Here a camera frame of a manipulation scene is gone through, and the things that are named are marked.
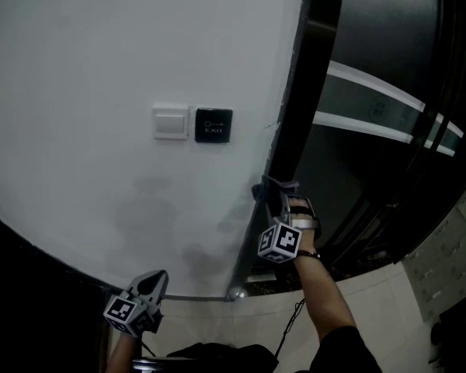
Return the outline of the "white locker cabinet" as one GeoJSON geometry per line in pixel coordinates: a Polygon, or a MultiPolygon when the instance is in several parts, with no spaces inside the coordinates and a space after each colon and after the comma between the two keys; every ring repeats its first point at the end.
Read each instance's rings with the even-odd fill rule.
{"type": "Polygon", "coordinates": [[[466,297],[466,192],[402,263],[424,321],[466,297]]]}

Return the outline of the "dark grey cleaning cloth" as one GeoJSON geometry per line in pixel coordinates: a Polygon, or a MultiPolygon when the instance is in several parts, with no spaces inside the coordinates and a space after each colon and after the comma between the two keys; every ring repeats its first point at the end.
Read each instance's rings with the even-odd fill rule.
{"type": "Polygon", "coordinates": [[[270,176],[262,176],[261,183],[252,186],[254,200],[266,203],[272,216],[279,216],[283,206],[287,204],[288,197],[297,195],[299,182],[291,180],[287,182],[275,180],[270,176]]]}

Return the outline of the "glass door with frosted stripes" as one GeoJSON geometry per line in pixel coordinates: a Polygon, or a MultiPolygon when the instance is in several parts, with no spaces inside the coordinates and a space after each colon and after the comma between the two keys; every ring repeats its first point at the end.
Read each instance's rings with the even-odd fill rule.
{"type": "Polygon", "coordinates": [[[343,0],[293,180],[337,277],[435,229],[466,188],[466,0],[343,0]]]}

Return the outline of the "black waist pack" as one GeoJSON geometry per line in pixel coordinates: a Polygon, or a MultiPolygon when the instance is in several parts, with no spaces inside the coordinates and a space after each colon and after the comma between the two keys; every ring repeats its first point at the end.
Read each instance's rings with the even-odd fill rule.
{"type": "Polygon", "coordinates": [[[132,360],[137,373],[274,373],[278,364],[275,355],[258,344],[235,348],[196,343],[166,357],[132,360]]]}

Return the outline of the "person's black clothing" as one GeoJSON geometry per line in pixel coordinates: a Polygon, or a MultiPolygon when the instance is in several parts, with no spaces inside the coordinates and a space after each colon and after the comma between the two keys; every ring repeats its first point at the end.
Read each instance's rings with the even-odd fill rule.
{"type": "Polygon", "coordinates": [[[310,373],[382,373],[375,357],[352,326],[327,334],[309,368],[310,373]]]}

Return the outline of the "black exit button panel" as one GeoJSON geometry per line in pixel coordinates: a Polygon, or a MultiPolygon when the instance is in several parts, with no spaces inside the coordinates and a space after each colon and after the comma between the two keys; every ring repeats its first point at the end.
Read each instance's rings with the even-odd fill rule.
{"type": "Polygon", "coordinates": [[[195,115],[195,142],[226,144],[230,141],[233,111],[200,107],[195,115]]]}

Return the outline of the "person's right hand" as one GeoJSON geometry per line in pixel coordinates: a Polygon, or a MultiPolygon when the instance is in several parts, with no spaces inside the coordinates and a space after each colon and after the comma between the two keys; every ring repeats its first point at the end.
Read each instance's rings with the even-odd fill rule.
{"type": "Polygon", "coordinates": [[[315,214],[309,203],[304,198],[299,197],[288,197],[287,198],[290,218],[291,219],[302,219],[302,220],[314,220],[315,214]]]}

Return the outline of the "person's left forearm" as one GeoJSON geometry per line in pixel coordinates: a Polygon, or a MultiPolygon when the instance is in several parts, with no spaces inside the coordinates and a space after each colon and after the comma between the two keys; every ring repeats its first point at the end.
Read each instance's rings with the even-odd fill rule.
{"type": "Polygon", "coordinates": [[[105,373],[134,373],[133,359],[141,351],[141,339],[122,333],[107,363],[105,373]]]}

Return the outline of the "dark furniture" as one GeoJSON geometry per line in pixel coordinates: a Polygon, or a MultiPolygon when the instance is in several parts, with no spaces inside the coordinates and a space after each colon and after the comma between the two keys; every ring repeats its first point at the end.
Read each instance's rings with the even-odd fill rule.
{"type": "Polygon", "coordinates": [[[443,373],[466,373],[466,298],[440,315],[430,339],[438,351],[429,364],[443,373]]]}

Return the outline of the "person's right forearm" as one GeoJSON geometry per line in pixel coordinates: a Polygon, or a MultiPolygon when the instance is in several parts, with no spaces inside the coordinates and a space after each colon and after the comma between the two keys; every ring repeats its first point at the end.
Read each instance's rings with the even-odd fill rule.
{"type": "Polygon", "coordinates": [[[323,263],[310,256],[299,256],[295,258],[294,265],[318,338],[322,340],[340,327],[356,328],[349,306],[323,263]]]}

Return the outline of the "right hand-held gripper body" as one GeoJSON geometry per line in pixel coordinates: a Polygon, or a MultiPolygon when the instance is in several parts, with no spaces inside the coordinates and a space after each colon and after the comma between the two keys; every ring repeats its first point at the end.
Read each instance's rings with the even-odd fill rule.
{"type": "Polygon", "coordinates": [[[319,220],[290,219],[290,225],[274,224],[259,236],[257,255],[273,263],[299,256],[318,259],[315,240],[321,235],[319,220]]]}

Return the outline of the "white wall light switch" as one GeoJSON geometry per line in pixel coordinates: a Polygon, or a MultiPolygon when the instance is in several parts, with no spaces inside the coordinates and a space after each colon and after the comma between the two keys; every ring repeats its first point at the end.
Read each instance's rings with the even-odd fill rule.
{"type": "Polygon", "coordinates": [[[160,140],[186,140],[190,109],[186,105],[155,104],[151,108],[152,135],[160,140]]]}

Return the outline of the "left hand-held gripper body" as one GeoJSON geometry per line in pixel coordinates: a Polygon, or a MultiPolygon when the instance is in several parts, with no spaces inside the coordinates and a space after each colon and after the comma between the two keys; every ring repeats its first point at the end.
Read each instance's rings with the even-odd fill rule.
{"type": "Polygon", "coordinates": [[[110,297],[103,316],[114,329],[132,337],[140,337],[146,331],[157,333],[163,319],[162,296],[158,290],[144,294],[128,288],[110,297]]]}

